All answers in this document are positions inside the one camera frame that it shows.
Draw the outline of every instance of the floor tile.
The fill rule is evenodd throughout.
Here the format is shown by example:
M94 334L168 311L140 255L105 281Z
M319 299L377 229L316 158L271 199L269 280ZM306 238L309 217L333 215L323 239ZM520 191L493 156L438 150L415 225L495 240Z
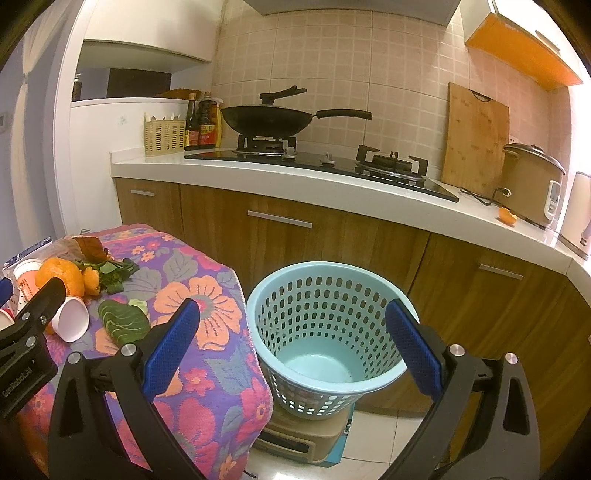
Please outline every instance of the floor tile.
M368 462L389 462L394 446L396 417L364 411L353 413L343 456Z
M293 462L253 448L246 470L258 480L377 480L388 467L388 463L343 458L338 465L324 468Z
M418 426L423 421L419 417L398 417L396 423L396 435L394 436L394 447L392 448L392 455L390 462L396 460L396 457L402 452L408 441L413 437L414 432L417 431Z

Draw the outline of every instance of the black glass cooktop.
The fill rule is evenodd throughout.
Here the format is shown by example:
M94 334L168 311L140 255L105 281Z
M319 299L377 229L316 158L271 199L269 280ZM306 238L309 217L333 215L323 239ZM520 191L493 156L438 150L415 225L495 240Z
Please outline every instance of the black glass cooktop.
M185 158L194 160L232 160L267 165L282 165L294 168L307 168L309 170L326 171L340 175L347 175L349 177L357 177L359 179L378 181L380 183L402 187L403 189L433 195L452 202L459 201L459 198L453 193L448 192L445 188L441 187L441 185L430 179L424 177L417 177L416 179L391 177L387 175L387 173L370 171L358 164L355 160L349 158L333 157L332 161L334 163L323 163L325 156L313 153L298 153L295 158L285 158L281 156L238 154L232 150L197 154L186 153Z

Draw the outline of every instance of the wok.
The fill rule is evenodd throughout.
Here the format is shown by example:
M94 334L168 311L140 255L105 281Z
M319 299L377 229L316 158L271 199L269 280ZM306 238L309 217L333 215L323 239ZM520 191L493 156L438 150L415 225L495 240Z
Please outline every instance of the wok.
M285 98L308 90L296 85L280 92L262 93L262 105L241 105L222 108L222 115L228 125L247 137L292 137L307 127L314 117L352 116L371 120L371 112L348 108L318 110L314 115L301 110L275 106L278 98Z

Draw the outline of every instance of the plastic laundry basket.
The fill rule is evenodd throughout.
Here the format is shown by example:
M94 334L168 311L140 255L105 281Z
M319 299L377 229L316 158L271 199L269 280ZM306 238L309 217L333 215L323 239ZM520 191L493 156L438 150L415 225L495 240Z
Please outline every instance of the plastic laundry basket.
M260 282L246 316L278 403L321 420L400 377L406 365L384 321L395 298L418 320L396 286L351 265L305 262Z

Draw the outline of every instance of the gas stove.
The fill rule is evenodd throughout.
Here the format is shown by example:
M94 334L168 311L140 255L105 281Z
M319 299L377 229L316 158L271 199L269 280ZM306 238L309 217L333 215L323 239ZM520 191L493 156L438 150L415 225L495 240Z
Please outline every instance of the gas stove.
M375 153L367 159L367 153ZM414 190L415 192L433 195L451 202L459 198L448 192L438 183L425 177L428 161L424 158L409 155L411 161L398 158L398 152L389 156L380 155L379 149L360 145L355 159L333 157L326 153L296 153L295 138L288 142L287 147L278 141L239 140L239 148L235 150L217 151L212 153L185 154L185 158L194 160L232 160L267 165L281 165L308 170L325 171L349 177L367 179Z

